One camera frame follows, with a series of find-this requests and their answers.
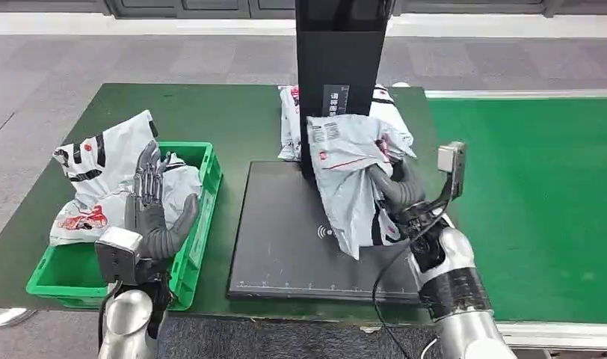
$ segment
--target white plastic bag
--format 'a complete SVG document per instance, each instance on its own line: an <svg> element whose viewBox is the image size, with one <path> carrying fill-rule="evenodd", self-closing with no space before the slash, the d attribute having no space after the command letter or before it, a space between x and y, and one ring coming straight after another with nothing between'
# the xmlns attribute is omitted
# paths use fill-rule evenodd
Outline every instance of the white plastic bag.
<svg viewBox="0 0 607 359"><path fill-rule="evenodd" d="M380 244L398 241L398 228L379 206L383 195L366 168L378 165L391 176L390 158L415 157L406 136L387 122L355 114L309 117L308 136L321 201L341 251L358 260L360 247L375 244L374 221Z"/></svg>
<svg viewBox="0 0 607 359"><path fill-rule="evenodd" d="M150 121L150 112L143 111L80 144L55 150L53 157L76 193L57 214L50 245L94 242L110 226L125 227L125 202L134 185L136 161L154 139ZM190 193L200 195L198 170L173 154L163 186L165 221L170 227L182 213L185 198Z"/></svg>
<svg viewBox="0 0 607 359"><path fill-rule="evenodd" d="M286 161L301 160L301 131L299 122L299 87L279 86L282 106L281 114L281 145L280 159ZM376 85L372 94L372 107L369 116L375 117L394 127L405 144L410 147L413 137L405 125L401 114L394 104L394 99L387 89Z"/></svg>

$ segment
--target robotic hand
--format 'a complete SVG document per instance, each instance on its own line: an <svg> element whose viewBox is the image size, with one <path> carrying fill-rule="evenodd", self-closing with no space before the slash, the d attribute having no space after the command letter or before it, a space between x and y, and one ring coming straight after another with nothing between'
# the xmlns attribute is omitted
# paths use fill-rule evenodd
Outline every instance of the robotic hand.
<svg viewBox="0 0 607 359"><path fill-rule="evenodd" d="M126 201L126 229L143 236L141 254L155 260L171 258L180 251L198 215L197 194L190 194L176 223L169 230L165 226L162 178L169 161L169 153L161 161L157 143L149 142L138 157L134 191Z"/></svg>
<svg viewBox="0 0 607 359"><path fill-rule="evenodd" d="M438 149L438 169L447 173L447 180L440 196L430 203L424 201L410 157L403 159L399 182L377 166L368 168L368 173L385 195L401 232L412 241L409 264L420 301L436 325L443 357L515 358L493 320L471 244L445 217L448 204L462 194L465 149L461 142Z"/></svg>
<svg viewBox="0 0 607 359"><path fill-rule="evenodd" d="M134 191L126 201L126 229L111 227L95 243L102 277L114 283L99 313L99 358L153 359L158 352L158 335L173 299L167 260L182 247L198 213L197 195L190 194L182 214L167 229L161 200L170 155L162 162L160 158L157 143L151 141L138 157Z"/></svg>

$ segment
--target gray carpet floor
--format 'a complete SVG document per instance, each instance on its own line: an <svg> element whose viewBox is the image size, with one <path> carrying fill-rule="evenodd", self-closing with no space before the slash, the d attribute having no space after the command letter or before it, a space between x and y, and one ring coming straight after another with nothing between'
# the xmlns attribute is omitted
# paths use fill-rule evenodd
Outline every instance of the gray carpet floor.
<svg viewBox="0 0 607 359"><path fill-rule="evenodd" d="M0 36L0 231L103 82L278 85L296 69L293 37ZM607 88L607 40L394 37L378 77L430 90ZM39 313L0 329L0 358L93 358L95 325L93 313ZM398 335L417 355L433 334ZM174 318L165 336L163 358L400 357L380 331L333 323Z"/></svg>

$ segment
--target table edge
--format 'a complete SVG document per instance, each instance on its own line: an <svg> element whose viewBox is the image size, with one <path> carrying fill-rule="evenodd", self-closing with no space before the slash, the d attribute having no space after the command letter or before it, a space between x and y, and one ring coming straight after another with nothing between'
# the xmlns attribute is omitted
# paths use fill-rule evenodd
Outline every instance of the table edge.
<svg viewBox="0 0 607 359"><path fill-rule="evenodd" d="M584 90L426 90L427 99L560 99L607 97L607 89Z"/></svg>
<svg viewBox="0 0 607 359"><path fill-rule="evenodd" d="M498 322L497 328L513 348L607 351L607 324Z"/></svg>

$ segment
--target black cylindrical segment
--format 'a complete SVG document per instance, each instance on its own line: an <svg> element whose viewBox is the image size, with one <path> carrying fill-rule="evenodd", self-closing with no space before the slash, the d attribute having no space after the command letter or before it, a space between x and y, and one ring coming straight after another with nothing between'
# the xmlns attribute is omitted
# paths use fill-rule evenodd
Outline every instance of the black cylindrical segment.
<svg viewBox="0 0 607 359"><path fill-rule="evenodd" d="M425 283L418 293L434 321L460 311L491 309L475 268L454 269L440 274Z"/></svg>

